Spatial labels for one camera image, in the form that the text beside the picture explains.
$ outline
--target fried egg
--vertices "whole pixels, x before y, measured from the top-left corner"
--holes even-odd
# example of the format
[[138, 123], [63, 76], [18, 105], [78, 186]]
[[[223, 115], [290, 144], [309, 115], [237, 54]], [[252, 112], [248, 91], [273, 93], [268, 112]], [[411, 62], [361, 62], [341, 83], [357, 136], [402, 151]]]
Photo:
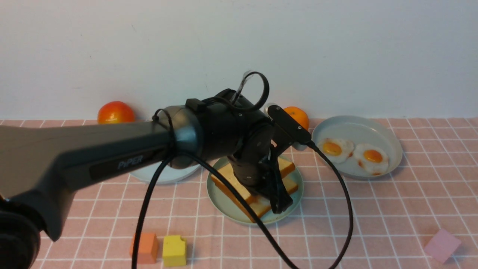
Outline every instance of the fried egg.
[[326, 138], [317, 144], [317, 147], [333, 163], [343, 163], [352, 157], [354, 143], [341, 138]]
[[358, 144], [354, 150], [358, 165], [373, 176], [385, 174], [389, 158], [381, 148], [370, 144]]

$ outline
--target robotic arm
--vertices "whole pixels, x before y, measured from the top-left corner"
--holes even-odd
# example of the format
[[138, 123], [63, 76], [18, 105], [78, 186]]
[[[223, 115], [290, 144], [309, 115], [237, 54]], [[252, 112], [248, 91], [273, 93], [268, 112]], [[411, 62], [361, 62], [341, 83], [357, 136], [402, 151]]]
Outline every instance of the robotic arm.
[[[269, 84], [254, 73], [265, 89], [256, 105], [227, 89], [166, 108], [175, 141], [164, 113], [152, 122], [0, 126], [0, 268], [29, 268], [40, 247], [40, 231], [53, 241], [60, 238], [78, 190], [162, 161], [176, 149], [206, 161], [227, 156], [241, 184], [268, 198], [274, 213], [285, 211], [292, 199], [277, 176], [277, 157], [296, 141], [310, 141], [310, 134], [278, 106], [270, 108], [269, 116], [257, 109], [267, 99]], [[184, 156], [171, 163], [178, 169], [193, 164]]]

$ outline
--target egg white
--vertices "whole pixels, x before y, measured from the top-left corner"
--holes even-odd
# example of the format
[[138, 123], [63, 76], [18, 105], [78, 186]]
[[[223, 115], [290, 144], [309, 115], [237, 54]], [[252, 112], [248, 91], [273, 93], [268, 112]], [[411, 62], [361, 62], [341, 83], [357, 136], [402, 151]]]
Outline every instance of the egg white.
[[[382, 155], [382, 161], [380, 163], [374, 163], [367, 160], [363, 154], [367, 150], [376, 150]], [[373, 176], [385, 174], [389, 166], [389, 157], [381, 148], [372, 146], [370, 144], [358, 144], [354, 150], [354, 158], [357, 160], [358, 165], [365, 171]]]
[[[342, 149], [342, 153], [338, 156], [330, 155], [327, 154], [327, 152], [324, 151], [324, 144], [325, 143], [334, 143], [338, 145]], [[341, 139], [341, 138], [326, 138], [322, 139], [319, 141], [317, 144], [317, 147], [324, 153], [324, 155], [333, 163], [343, 163], [345, 162], [349, 157], [352, 156], [352, 152], [354, 151], [354, 143], [350, 140], [346, 139]]]

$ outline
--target light green plate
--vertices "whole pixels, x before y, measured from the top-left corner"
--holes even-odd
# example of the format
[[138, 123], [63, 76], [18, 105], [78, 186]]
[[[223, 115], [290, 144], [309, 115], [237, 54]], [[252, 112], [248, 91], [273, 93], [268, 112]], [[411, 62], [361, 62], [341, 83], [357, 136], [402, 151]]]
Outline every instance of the light green plate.
[[[220, 169], [221, 167], [228, 164], [229, 161], [227, 158], [219, 159], [213, 167], [215, 169]], [[290, 213], [292, 213], [296, 207], [299, 205], [302, 196], [304, 195], [304, 182], [302, 179], [302, 175], [300, 174], [299, 170], [296, 169], [292, 173], [288, 175], [290, 179], [292, 179], [297, 185], [299, 189], [291, 195], [293, 204], [283, 213], [281, 214], [274, 214], [272, 211], [267, 212], [264, 216], [262, 216], [261, 220], [264, 224], [272, 224], [275, 223], [285, 217], [287, 217]], [[207, 195], [211, 199], [213, 205], [221, 211], [227, 218], [244, 225], [254, 224], [250, 221], [250, 219], [237, 207], [228, 196], [226, 196], [211, 179], [211, 173], [209, 173], [207, 177]]]

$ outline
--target pink block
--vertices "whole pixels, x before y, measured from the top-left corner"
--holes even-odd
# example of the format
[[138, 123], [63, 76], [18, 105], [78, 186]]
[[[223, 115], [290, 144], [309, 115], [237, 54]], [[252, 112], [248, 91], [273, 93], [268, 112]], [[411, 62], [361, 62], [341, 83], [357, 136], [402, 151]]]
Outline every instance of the pink block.
[[439, 262], [445, 263], [460, 244], [461, 241], [459, 239], [445, 229], [441, 229], [433, 236], [432, 240], [428, 242], [424, 250]]

